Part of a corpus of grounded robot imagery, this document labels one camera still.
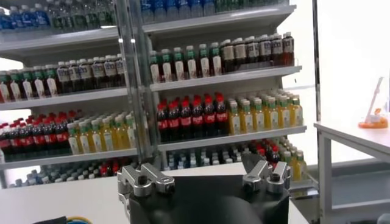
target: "red label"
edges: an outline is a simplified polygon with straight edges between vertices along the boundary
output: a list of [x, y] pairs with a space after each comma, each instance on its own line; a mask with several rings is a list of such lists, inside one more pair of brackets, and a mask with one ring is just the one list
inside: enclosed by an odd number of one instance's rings
[[217, 121], [222, 122], [222, 121], [227, 121], [227, 113], [221, 113], [217, 114]]
[[194, 125], [202, 125], [203, 124], [203, 117], [193, 117], [193, 123]]
[[190, 126], [191, 117], [180, 118], [180, 123], [182, 124], [182, 126]]
[[168, 128], [168, 121], [167, 120], [159, 121], [157, 123], [158, 123], [158, 129], [160, 129], [160, 130]]
[[212, 115], [205, 115], [205, 122], [207, 124], [210, 124], [210, 123], [214, 123], [215, 121], [215, 115], [212, 114]]
[[170, 128], [177, 128], [179, 126], [179, 119], [169, 120]]

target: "yellow drink bottle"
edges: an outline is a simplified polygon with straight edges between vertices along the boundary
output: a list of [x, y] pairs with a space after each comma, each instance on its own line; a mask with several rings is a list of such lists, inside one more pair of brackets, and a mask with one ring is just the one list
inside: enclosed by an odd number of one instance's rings
[[103, 119], [103, 138], [107, 151], [114, 151], [113, 133], [110, 127], [110, 118]]
[[240, 118], [237, 109], [237, 102], [230, 102], [229, 111], [229, 126], [231, 135], [239, 135], [241, 133]]
[[77, 134], [76, 125], [74, 123], [69, 123], [66, 125], [69, 131], [69, 145], [71, 146], [72, 154], [78, 155], [83, 154], [82, 145], [80, 142], [80, 135]]
[[92, 138], [97, 152], [107, 151], [105, 147], [104, 137], [100, 132], [100, 125], [98, 120], [92, 121]]
[[278, 122], [280, 128], [290, 127], [290, 110], [287, 108], [287, 97], [281, 96], [278, 110]]
[[130, 142], [127, 136], [126, 125], [123, 121], [123, 116], [119, 115], [115, 118], [116, 124], [116, 137], [118, 139], [118, 149], [129, 149]]
[[255, 131], [264, 131], [265, 123], [264, 123], [264, 112], [261, 110], [261, 99], [254, 99], [254, 107], [252, 108], [252, 115], [254, 118], [253, 129]]

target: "bottle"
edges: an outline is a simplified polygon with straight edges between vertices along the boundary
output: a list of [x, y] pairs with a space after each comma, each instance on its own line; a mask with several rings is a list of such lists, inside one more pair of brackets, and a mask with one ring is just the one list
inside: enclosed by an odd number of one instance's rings
[[13, 69], [9, 71], [11, 82], [10, 87], [12, 90], [13, 98], [15, 101], [21, 101], [26, 99], [26, 93], [23, 88], [23, 75], [18, 70]]
[[103, 133], [100, 132], [100, 124], [98, 120], [92, 121], [92, 138], [96, 152], [107, 151]]
[[81, 78], [80, 78], [80, 69], [78, 65], [76, 64], [75, 60], [70, 60], [69, 61], [69, 77], [72, 81], [72, 89], [74, 92], [82, 91], [83, 86], [81, 83]]
[[179, 19], [179, 11], [176, 6], [176, 0], [166, 1], [166, 20], [176, 21]]
[[74, 30], [81, 31], [87, 29], [87, 19], [85, 17], [84, 5], [82, 0], [76, 0], [72, 4], [72, 14], [74, 21]]
[[153, 1], [151, 0], [141, 0], [141, 14], [144, 24], [149, 24], [154, 22], [153, 14]]
[[119, 86], [126, 86], [126, 80], [124, 78], [124, 67], [123, 67], [122, 54], [116, 55], [115, 66], [116, 66], [116, 72], [120, 76], [119, 83], [118, 83]]
[[172, 82], [175, 79], [175, 67], [168, 49], [161, 50], [163, 54], [163, 74], [166, 82]]
[[113, 61], [111, 55], [105, 56], [104, 71], [108, 78], [108, 86], [118, 86], [118, 73], [116, 72], [115, 62]]
[[234, 47], [228, 39], [222, 42], [221, 48], [223, 52], [224, 72], [233, 72], [235, 70]]
[[169, 104], [168, 125], [169, 125], [169, 131], [171, 133], [171, 140], [172, 141], [180, 140], [179, 109], [177, 107], [176, 102], [172, 102]]
[[184, 100], [182, 102], [182, 110], [180, 112], [180, 126], [182, 127], [183, 139], [191, 139], [193, 137], [191, 108], [189, 102]]
[[283, 64], [293, 66], [294, 59], [294, 38], [291, 36], [291, 32], [287, 32], [283, 39]]
[[197, 78], [197, 64], [195, 59], [194, 46], [190, 45], [186, 47], [187, 51], [187, 65], [188, 65], [188, 75], [190, 79]]
[[156, 23], [162, 23], [166, 21], [166, 10], [163, 0], [154, 1], [154, 21]]
[[261, 99], [255, 98], [254, 107], [252, 108], [252, 114], [254, 118], [253, 129], [255, 131], [264, 131], [264, 112], [261, 110]]
[[84, 90], [94, 89], [91, 65], [84, 58], [80, 59], [79, 71]]
[[179, 19], [190, 19], [191, 9], [188, 0], [179, 0]]
[[183, 61], [183, 52], [182, 48], [174, 48], [174, 61], [175, 61], [175, 70], [177, 81], [182, 81], [188, 79], [188, 68], [187, 64]]
[[56, 68], [54, 65], [46, 65], [46, 82], [48, 84], [49, 92], [51, 97], [58, 96], [62, 93], [58, 75], [56, 74]]
[[41, 66], [34, 66], [34, 84], [39, 98], [46, 98], [48, 83], [46, 82]]
[[202, 2], [200, 0], [191, 0], [191, 17], [197, 18], [203, 16]]
[[66, 125], [69, 131], [68, 142], [72, 150], [73, 155], [83, 154], [82, 144], [80, 141], [80, 135], [77, 133], [76, 125], [69, 123]]
[[210, 63], [208, 61], [208, 52], [206, 44], [199, 45], [200, 73], [201, 77], [210, 76]]
[[206, 136], [215, 136], [217, 133], [215, 129], [215, 111], [213, 101], [210, 96], [205, 96], [204, 121]]
[[103, 119], [103, 137], [107, 151], [114, 151], [113, 132], [110, 128], [110, 118]]

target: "bottle label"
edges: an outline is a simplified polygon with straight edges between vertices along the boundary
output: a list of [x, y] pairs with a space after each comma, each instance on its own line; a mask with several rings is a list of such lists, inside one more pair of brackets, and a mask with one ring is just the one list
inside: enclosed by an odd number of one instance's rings
[[163, 63], [164, 78], [166, 82], [172, 81], [172, 70], [169, 62]]
[[272, 111], [269, 117], [271, 118], [271, 129], [278, 128], [278, 112]]
[[196, 79], [196, 62], [195, 59], [188, 60], [188, 73], [190, 74], [190, 79]]
[[114, 144], [112, 142], [112, 136], [111, 133], [105, 132], [103, 134], [105, 146], [107, 147], [107, 151], [114, 151]]
[[84, 153], [90, 153], [90, 145], [88, 144], [88, 138], [85, 135], [80, 136], [81, 146], [83, 147]]
[[151, 65], [151, 73], [152, 73], [153, 83], [160, 83], [160, 71], [158, 70], [158, 65], [156, 64]]
[[303, 116], [301, 108], [295, 109], [295, 123], [296, 125], [303, 125]]
[[283, 116], [283, 127], [288, 128], [290, 127], [290, 111], [289, 110], [283, 110], [282, 111]]
[[29, 81], [23, 82], [24, 92], [26, 92], [27, 99], [31, 100], [34, 98], [34, 95], [32, 93], [31, 83]]
[[239, 44], [234, 47], [236, 58], [246, 58], [245, 44]]
[[0, 92], [1, 96], [4, 99], [5, 102], [10, 102], [11, 97], [10, 97], [10, 92], [8, 91], [8, 87], [6, 84], [0, 84]]
[[191, 125], [191, 117], [181, 117], [180, 123], [182, 126], [190, 126]]
[[232, 119], [233, 123], [233, 135], [239, 135], [239, 131], [241, 129], [240, 123], [239, 123], [239, 117], [233, 117]]
[[213, 57], [213, 66], [214, 75], [222, 75], [221, 57], [219, 55]]
[[159, 122], [157, 122], [157, 123], [158, 123], [158, 129], [159, 129], [159, 130], [168, 128], [168, 121], [167, 121], [167, 120], [165, 120], [165, 121], [159, 121]]
[[211, 123], [215, 122], [215, 115], [214, 114], [205, 114], [204, 118], [205, 118], [206, 124], [211, 124]]
[[92, 78], [91, 66], [89, 65], [80, 66], [80, 75], [82, 79]]
[[95, 144], [96, 151], [103, 152], [102, 141], [100, 139], [100, 135], [95, 133], [92, 135], [92, 138], [93, 138], [93, 143]]
[[55, 84], [55, 80], [53, 78], [48, 78], [48, 86], [50, 90], [50, 95], [51, 96], [58, 96], [58, 91], [57, 91], [57, 85]]
[[96, 78], [105, 76], [104, 66], [102, 64], [92, 65], [92, 70], [93, 70], [93, 76]]
[[46, 98], [44, 94], [43, 82], [40, 79], [36, 79], [34, 81], [35, 87], [37, 88], [37, 93], [39, 98]]
[[254, 122], [253, 117], [251, 114], [245, 115], [245, 124], [246, 124], [246, 130], [247, 131], [253, 131], [254, 129]]
[[224, 47], [224, 60], [234, 60], [234, 49], [233, 46]]
[[210, 65], [208, 63], [208, 58], [202, 58], [200, 60], [200, 65], [202, 67], [203, 77], [209, 77], [210, 76]]
[[177, 128], [179, 126], [179, 119], [169, 120], [170, 128]]
[[177, 76], [177, 80], [178, 80], [178, 81], [185, 80], [185, 77], [184, 77], [184, 65], [183, 65], [183, 61], [177, 61], [177, 62], [175, 62], [175, 67], [176, 67], [176, 76]]
[[263, 113], [256, 114], [256, 121], [257, 121], [257, 131], [263, 131], [264, 130], [264, 114]]
[[58, 68], [57, 75], [59, 77], [58, 79], [60, 80], [60, 82], [67, 82], [70, 80], [69, 69], [67, 68]]
[[193, 124], [194, 125], [202, 125], [203, 124], [203, 117], [202, 116], [193, 117]]
[[19, 101], [22, 99], [22, 96], [21, 96], [21, 93], [20, 93], [20, 89], [19, 89], [19, 85], [15, 82], [12, 82], [10, 84], [11, 86], [11, 90], [12, 90], [12, 93], [13, 93], [13, 97], [15, 98], [16, 101]]

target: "plastic bottle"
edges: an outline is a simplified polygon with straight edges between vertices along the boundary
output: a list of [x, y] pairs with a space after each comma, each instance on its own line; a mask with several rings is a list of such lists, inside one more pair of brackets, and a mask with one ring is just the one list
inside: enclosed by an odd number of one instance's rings
[[203, 7], [200, 0], [191, 0], [191, 17], [197, 18], [203, 16]]
[[141, 14], [144, 24], [149, 24], [154, 21], [152, 3], [153, 1], [151, 0], [141, 0]]
[[176, 6], [176, 0], [166, 1], [166, 20], [176, 21], [179, 19], [179, 10]]
[[195, 59], [194, 46], [190, 45], [186, 47], [187, 51], [187, 65], [188, 65], [188, 75], [190, 79], [196, 79], [198, 76], [198, 68]]
[[69, 131], [69, 145], [72, 150], [73, 155], [83, 154], [82, 144], [80, 141], [80, 135], [76, 131], [76, 125], [74, 123], [69, 123], [66, 125]]

